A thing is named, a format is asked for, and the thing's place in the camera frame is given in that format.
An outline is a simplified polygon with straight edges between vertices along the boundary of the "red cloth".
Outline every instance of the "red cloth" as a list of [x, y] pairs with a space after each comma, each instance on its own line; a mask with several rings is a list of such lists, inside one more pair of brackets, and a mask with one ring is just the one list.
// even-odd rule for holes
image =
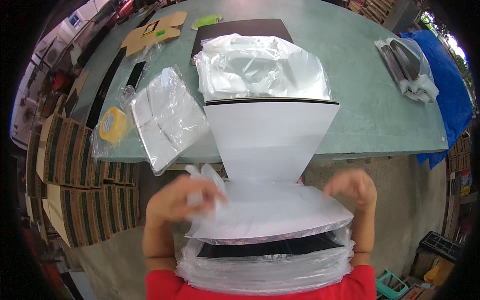
[[156, 270], [145, 277], [147, 300], [331, 300], [375, 299], [375, 269], [358, 265], [341, 282], [317, 290], [280, 296], [239, 296], [214, 293], [189, 286], [167, 270]]

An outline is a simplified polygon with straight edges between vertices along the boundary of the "plastic stool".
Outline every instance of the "plastic stool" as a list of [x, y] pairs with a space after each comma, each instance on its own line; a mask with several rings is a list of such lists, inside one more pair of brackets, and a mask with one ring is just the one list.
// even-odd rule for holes
[[[405, 291], [408, 289], [408, 286], [405, 284], [405, 282], [401, 281], [400, 278], [393, 275], [392, 272], [390, 272], [388, 269], [385, 269], [385, 272], [386, 272], [385, 275], [375, 280], [377, 291], [380, 292], [380, 295], [377, 296], [377, 299], [380, 298], [381, 296], [385, 296], [390, 300], [396, 300], [398, 297], [402, 296], [403, 293], [405, 293]], [[388, 279], [388, 284], [385, 285], [382, 281], [384, 281], [389, 276], [390, 278]], [[401, 289], [399, 292], [390, 288], [390, 284], [392, 283], [393, 278], [397, 279], [404, 285], [403, 289]]]

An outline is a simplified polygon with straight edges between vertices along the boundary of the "stack of boards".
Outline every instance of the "stack of boards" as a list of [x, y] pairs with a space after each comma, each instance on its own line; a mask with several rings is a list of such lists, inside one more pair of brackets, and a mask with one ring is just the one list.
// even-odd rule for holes
[[28, 144], [27, 197], [32, 206], [42, 204], [70, 247], [135, 228], [140, 216], [138, 165], [94, 160], [91, 134], [92, 129], [55, 111], [41, 130], [32, 130]]

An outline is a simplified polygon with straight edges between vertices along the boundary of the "packing tape roll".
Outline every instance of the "packing tape roll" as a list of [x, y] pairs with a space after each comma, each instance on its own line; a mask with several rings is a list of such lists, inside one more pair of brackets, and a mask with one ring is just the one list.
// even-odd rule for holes
[[125, 131], [126, 116], [117, 107], [110, 107], [100, 122], [100, 137], [109, 142], [118, 141]]

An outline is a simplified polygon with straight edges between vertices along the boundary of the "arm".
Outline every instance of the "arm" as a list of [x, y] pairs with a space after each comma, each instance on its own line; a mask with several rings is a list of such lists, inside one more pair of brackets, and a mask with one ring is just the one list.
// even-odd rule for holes
[[325, 187], [324, 196], [342, 193], [355, 201], [352, 221], [352, 266], [370, 264], [375, 239], [375, 206], [377, 190], [370, 176], [362, 170], [348, 170], [336, 174]]
[[[187, 196], [203, 195], [203, 202], [187, 206]], [[225, 196], [211, 180], [192, 180], [188, 175], [179, 176], [152, 196], [147, 205], [142, 249], [148, 271], [175, 271], [175, 247], [170, 223], [185, 220], [194, 213], [212, 210], [215, 199], [226, 201]]]

